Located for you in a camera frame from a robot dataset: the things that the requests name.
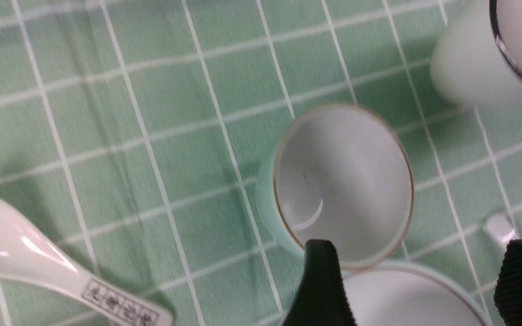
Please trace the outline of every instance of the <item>spoon handle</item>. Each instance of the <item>spoon handle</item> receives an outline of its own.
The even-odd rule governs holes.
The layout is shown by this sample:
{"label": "spoon handle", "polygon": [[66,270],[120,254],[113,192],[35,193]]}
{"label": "spoon handle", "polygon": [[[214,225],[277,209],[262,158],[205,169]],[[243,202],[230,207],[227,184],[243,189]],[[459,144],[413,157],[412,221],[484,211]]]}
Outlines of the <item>spoon handle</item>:
{"label": "spoon handle", "polygon": [[170,312],[95,276],[82,285],[77,299],[122,326],[172,326]]}

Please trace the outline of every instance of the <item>gold rim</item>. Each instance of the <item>gold rim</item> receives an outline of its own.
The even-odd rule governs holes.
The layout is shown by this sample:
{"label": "gold rim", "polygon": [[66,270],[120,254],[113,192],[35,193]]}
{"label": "gold rim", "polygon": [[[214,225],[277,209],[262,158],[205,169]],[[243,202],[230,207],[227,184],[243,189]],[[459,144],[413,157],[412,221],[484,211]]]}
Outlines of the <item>gold rim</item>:
{"label": "gold rim", "polygon": [[318,115],[319,113],[322,113],[324,111],[329,110],[335,110],[336,105],[344,105],[346,107],[351,107],[352,109],[367,114],[369,117],[371,117],[376,123],[378,123],[381,127],[383,127],[388,134],[394,139],[394,142],[400,147],[400,151],[402,152],[402,156],[404,157],[404,161],[406,162],[406,167],[408,167],[408,176],[410,177],[410,211],[408,212],[408,217],[406,221],[406,225],[404,225],[404,229],[400,233],[400,237],[398,237],[398,241],[396,241],[396,245],[394,248],[388,251],[388,253],[381,257],[379,260],[376,260],[375,262],[372,262],[371,264],[368,264],[367,266],[362,267],[356,267],[356,266],[346,266],[345,264],[340,264],[341,268],[343,270],[350,270],[350,271],[363,271],[368,270],[379,263],[383,262],[386,258],[388,258],[391,254],[393,254],[396,249],[401,245],[400,242],[404,240],[406,237],[406,232],[408,231],[408,228],[410,227],[410,222],[412,221],[412,212],[414,210],[414,178],[412,177],[412,169],[410,167],[410,161],[408,161],[408,155],[406,155],[406,150],[404,149],[404,146],[402,145],[402,142],[400,142],[400,139],[396,135],[396,132],[377,114],[374,112],[371,112],[369,109],[365,109],[364,107],[360,107],[358,105],[353,105],[350,103],[329,103],[327,105],[321,105],[319,107],[316,107],[314,109],[311,109],[309,111],[304,112],[302,115],[300,115],[296,120],[294,120],[294,123],[288,128],[288,130],[285,132],[284,137],[281,139],[277,146],[277,153],[275,155],[275,161],[273,162],[273,196],[275,200],[275,204],[277,205],[277,211],[279,212],[279,216],[281,217],[281,221],[283,225],[285,225],[285,228],[287,229],[287,232],[290,234],[292,239],[295,240],[296,244],[298,244],[299,248],[301,250],[305,250],[305,246],[301,241],[299,241],[298,237],[294,234],[292,229],[290,228],[289,223],[285,220],[285,215],[283,211],[281,210],[281,204],[279,203],[279,199],[277,198],[277,167],[279,161],[281,161],[281,157],[283,155],[283,151],[285,150],[285,146],[287,145],[289,139],[291,136],[299,130],[301,126],[303,126],[308,120],[310,120],[311,117]]}
{"label": "gold rim", "polygon": [[[431,274],[426,273],[423,270],[416,269],[415,264],[413,264],[411,268],[408,268],[406,266],[379,266],[375,270],[369,271],[368,273],[375,273],[375,272],[381,272],[381,271],[406,272],[406,273],[410,273],[410,274],[415,274],[415,275],[424,277],[427,280],[440,285],[441,287],[446,289],[448,292],[452,293],[462,303],[464,303],[464,305],[466,305],[466,307],[473,313],[474,317],[476,317],[478,320],[480,320],[480,322],[483,326],[488,326],[487,322],[485,321],[485,317],[480,314],[480,310],[477,310],[477,308],[474,307],[472,305],[472,303],[470,303],[470,300],[472,300],[472,299],[468,295],[461,294],[460,291],[456,290],[449,283],[441,280],[440,278],[432,276]],[[362,275],[365,273],[366,272],[361,271],[361,272],[354,273],[354,274],[350,275],[349,277],[359,276],[359,275]]]}

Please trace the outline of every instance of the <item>small white cup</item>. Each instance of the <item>small white cup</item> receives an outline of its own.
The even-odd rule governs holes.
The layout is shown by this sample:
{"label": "small white cup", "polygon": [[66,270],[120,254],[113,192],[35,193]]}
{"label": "small white cup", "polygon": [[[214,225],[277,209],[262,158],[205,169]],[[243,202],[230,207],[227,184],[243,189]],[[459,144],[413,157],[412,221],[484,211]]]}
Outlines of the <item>small white cup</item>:
{"label": "small white cup", "polygon": [[473,0],[440,38],[430,74],[456,103],[522,103],[522,0]]}
{"label": "small white cup", "polygon": [[294,254],[327,239],[344,270],[369,268],[404,239],[414,186],[394,132],[370,111],[326,105],[294,120],[261,163],[257,208]]}

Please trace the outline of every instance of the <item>ceramic spoon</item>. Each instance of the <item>ceramic spoon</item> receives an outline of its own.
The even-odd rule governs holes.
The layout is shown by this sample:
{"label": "ceramic spoon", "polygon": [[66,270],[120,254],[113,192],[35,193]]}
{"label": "ceramic spoon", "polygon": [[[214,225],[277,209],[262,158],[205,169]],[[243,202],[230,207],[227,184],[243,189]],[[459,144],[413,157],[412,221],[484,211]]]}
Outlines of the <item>ceramic spoon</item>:
{"label": "ceramic spoon", "polygon": [[74,262],[25,216],[0,200],[0,278],[71,297],[123,326],[171,326],[170,312],[100,280]]}

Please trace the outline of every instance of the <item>cup rim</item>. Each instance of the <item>cup rim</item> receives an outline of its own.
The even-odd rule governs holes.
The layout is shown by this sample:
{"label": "cup rim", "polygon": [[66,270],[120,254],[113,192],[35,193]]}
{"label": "cup rim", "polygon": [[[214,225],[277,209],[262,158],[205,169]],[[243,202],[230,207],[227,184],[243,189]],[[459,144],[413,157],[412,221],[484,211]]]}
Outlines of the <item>cup rim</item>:
{"label": "cup rim", "polygon": [[501,56],[507,62],[507,65],[511,68],[514,74],[522,81],[522,69],[518,66],[517,61],[513,58],[509,49],[505,45],[503,36],[501,34],[501,27],[499,26],[499,18],[497,13],[497,4],[499,0],[489,0],[489,20],[491,21],[491,30],[493,32],[493,38],[495,40],[495,46],[499,50]]}
{"label": "cup rim", "polygon": [[[319,105],[313,109],[307,110],[302,115],[300,115],[298,118],[294,119],[293,123],[288,127],[286,130],[284,136],[281,138],[277,145],[277,152],[275,154],[275,160],[273,162],[273,175],[271,176],[271,179],[273,179],[273,197],[275,204],[277,206],[277,211],[279,213],[279,216],[281,217],[281,221],[285,228],[287,229],[287,232],[291,236],[292,239],[294,239],[294,242],[299,247],[301,251],[305,251],[305,246],[303,243],[296,237],[295,233],[292,231],[289,223],[285,220],[285,215],[281,209],[281,204],[279,202],[279,198],[277,196],[277,170],[278,165],[281,163],[281,158],[283,156],[284,150],[286,145],[289,143],[289,140],[291,137],[297,132],[301,126],[305,125],[307,121],[309,121],[311,118],[325,112],[325,111],[333,111],[333,110],[339,110],[339,106],[343,105],[345,109],[351,109],[354,110],[357,113],[362,113],[365,115],[368,115],[373,122],[379,124],[382,128],[384,128],[390,137],[394,140],[394,142],[398,145],[400,148],[400,152],[402,153],[402,156],[404,157],[404,162],[406,163],[406,168],[408,169],[408,176],[410,178],[410,210],[408,212],[408,215],[406,215],[406,224],[404,224],[404,228],[400,231],[399,237],[396,239],[396,244],[392,246],[390,250],[386,254],[384,254],[379,259],[375,260],[374,262],[371,262],[370,264],[360,264],[360,262],[363,262],[367,259],[359,260],[357,262],[351,262],[351,263],[340,263],[340,267],[342,270],[348,270],[353,272],[368,270],[371,268],[374,268],[375,266],[379,265],[379,263],[383,262],[386,258],[388,258],[393,252],[398,249],[398,247],[401,246],[401,242],[406,237],[406,233],[408,232],[408,229],[410,227],[410,223],[412,221],[412,213],[414,211],[414,178],[412,176],[412,169],[410,166],[410,161],[408,160],[408,155],[406,154],[406,150],[404,149],[404,146],[402,145],[402,142],[400,142],[400,139],[398,138],[396,132],[388,125],[387,122],[385,122],[381,117],[379,117],[377,114],[372,112],[369,109],[366,109],[365,107],[362,107],[360,105],[354,105],[352,103],[328,103],[325,105]],[[389,248],[389,246],[386,246],[383,248],[383,250],[380,250],[378,253],[383,252]]]}

